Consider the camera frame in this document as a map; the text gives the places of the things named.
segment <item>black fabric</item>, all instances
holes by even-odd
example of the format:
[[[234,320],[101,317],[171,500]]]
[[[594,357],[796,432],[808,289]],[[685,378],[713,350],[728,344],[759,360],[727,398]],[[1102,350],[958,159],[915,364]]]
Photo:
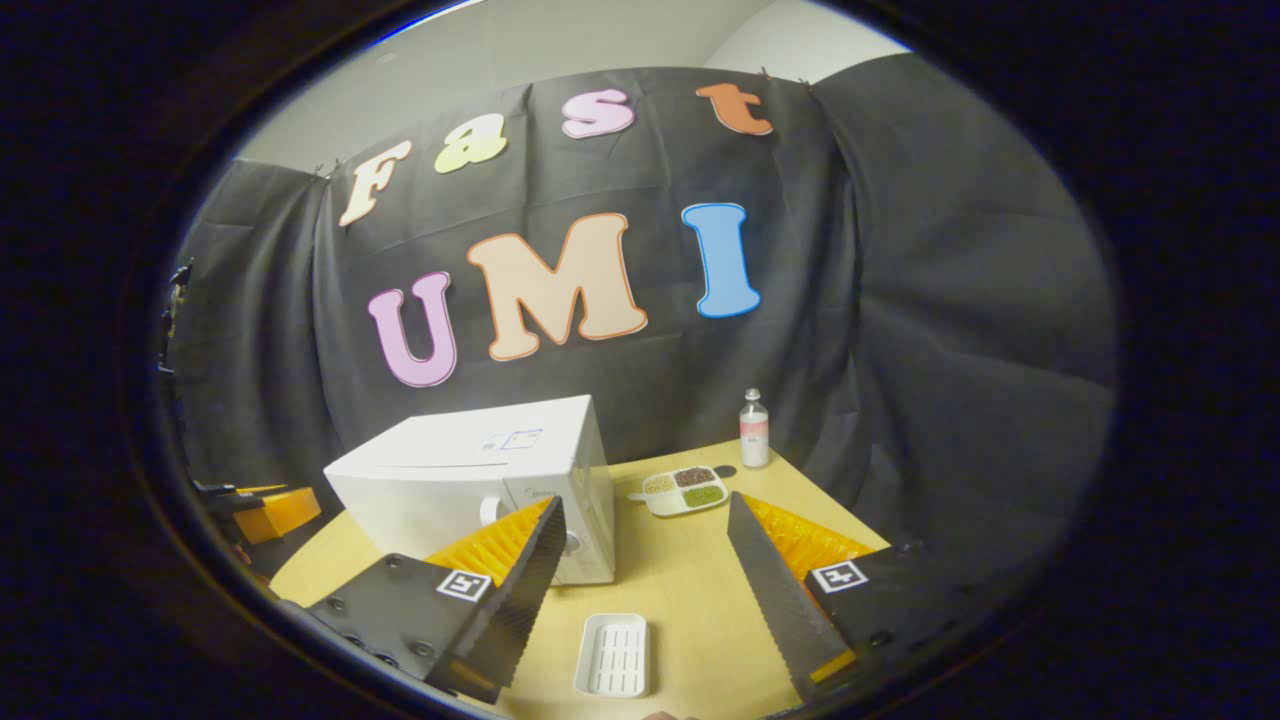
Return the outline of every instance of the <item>black fabric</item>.
[[[722,126],[698,87],[759,95],[773,132]],[[623,132],[573,140],[563,102],[623,90]],[[504,115],[507,147],[447,174],[444,137]],[[198,219],[170,351],[201,482],[308,482],[406,416],[591,393],[611,462],[737,436],[759,387],[772,447],[892,542],[923,539],[955,574],[1020,569],[1065,527],[1092,477],[1115,386],[1114,309],[1087,224],[1005,120],[914,55],[809,88],[722,70],[586,73],[511,88],[351,158],[330,179],[237,163]],[[353,168],[412,151],[342,228]],[[699,202],[745,208],[745,315],[698,314]],[[518,233],[548,265],[570,224],[621,213],[626,272],[649,324],[488,354],[475,243]],[[458,363],[434,387],[392,375],[367,305],[399,290],[410,348],[433,352],[412,283],[447,272]]]
[[[733,82],[759,95],[755,113],[773,132],[746,136],[722,126],[695,90]],[[627,129],[586,140],[564,135],[561,106],[581,92],[616,87],[635,109]],[[440,174],[444,137],[486,113],[506,117],[500,155]],[[347,228],[352,167],[410,140],[374,210]],[[748,273],[763,296],[754,311],[698,314],[705,286],[698,237],[681,210],[698,202],[746,209]],[[605,341],[541,337],[531,356],[488,354],[494,325],[484,275],[467,250],[517,233],[552,268],[570,224],[621,213],[626,270],[640,332]],[[737,437],[737,413],[759,387],[771,442],[819,483],[847,474],[840,452],[815,454],[849,434],[852,392],[849,332],[854,247],[849,179],[822,113],[805,88],[762,76],[701,69],[586,73],[508,90],[434,115],[352,158],[333,177],[317,224],[316,302],[325,397],[344,446],[355,447],[410,415],[590,393],[611,462]],[[399,288],[410,347],[431,354],[417,278],[448,272],[445,293],[458,364],[444,383],[410,388],[388,370],[367,304]],[[810,464],[810,457],[820,457]]]
[[[192,479],[311,486],[342,454],[325,406],[311,307],[315,218],[325,181],[237,161],[179,254],[195,259],[169,343]]]
[[[852,511],[955,569],[1011,571],[1065,527],[1116,383],[1098,249],[1034,147],[915,55],[814,86],[852,176],[868,473]]]

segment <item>plastic bottle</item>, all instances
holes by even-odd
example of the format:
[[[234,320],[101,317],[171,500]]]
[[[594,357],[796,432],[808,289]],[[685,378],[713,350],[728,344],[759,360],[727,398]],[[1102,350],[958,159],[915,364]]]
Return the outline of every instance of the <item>plastic bottle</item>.
[[[769,411],[758,401],[760,391],[746,391],[746,407],[737,414],[737,429],[742,438],[742,465],[763,468],[769,464]]]

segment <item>white plastic tray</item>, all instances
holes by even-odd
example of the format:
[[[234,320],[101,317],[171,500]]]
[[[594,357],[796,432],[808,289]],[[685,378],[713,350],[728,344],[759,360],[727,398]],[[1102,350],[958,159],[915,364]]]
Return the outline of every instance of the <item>white plastic tray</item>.
[[[573,687],[603,697],[640,697],[648,691],[649,629],[634,612],[603,612],[586,619]]]
[[[705,483],[698,483],[695,486],[680,487],[676,482],[676,474],[685,470],[701,469],[712,474],[712,479]],[[649,487],[652,482],[659,480],[660,478],[667,478],[669,480],[671,489],[650,492]],[[708,502],[705,505],[690,506],[685,502],[685,493],[698,488],[716,487],[721,491],[719,500]],[[649,511],[654,515],[684,515],[685,512],[696,512],[699,510],[707,510],[708,507],[716,507],[728,501],[728,488],[724,487],[724,482],[716,470],[705,465],[694,465],[690,468],[680,468],[678,470],[671,470],[668,473],[658,473],[657,475],[649,475],[640,483],[641,492],[631,493],[627,497],[631,500],[643,500],[645,505],[649,506]]]

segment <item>white microwave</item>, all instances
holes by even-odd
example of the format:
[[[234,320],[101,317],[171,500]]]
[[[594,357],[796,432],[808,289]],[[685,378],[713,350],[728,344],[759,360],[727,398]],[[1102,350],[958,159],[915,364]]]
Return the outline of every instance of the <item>white microwave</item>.
[[[408,418],[324,474],[383,553],[419,559],[558,495],[556,582],[613,582],[613,484],[589,395]]]

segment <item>label on microwave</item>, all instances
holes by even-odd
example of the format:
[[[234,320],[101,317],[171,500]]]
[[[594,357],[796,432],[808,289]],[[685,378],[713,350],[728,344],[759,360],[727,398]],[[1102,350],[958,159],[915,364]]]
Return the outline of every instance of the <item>label on microwave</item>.
[[[543,430],[517,430],[511,433],[507,442],[502,443],[503,450],[525,450],[532,447],[538,443],[538,438],[541,437]]]
[[[508,433],[499,433],[495,436],[489,436],[480,441],[480,452],[494,452],[502,448],[502,443],[507,442]]]

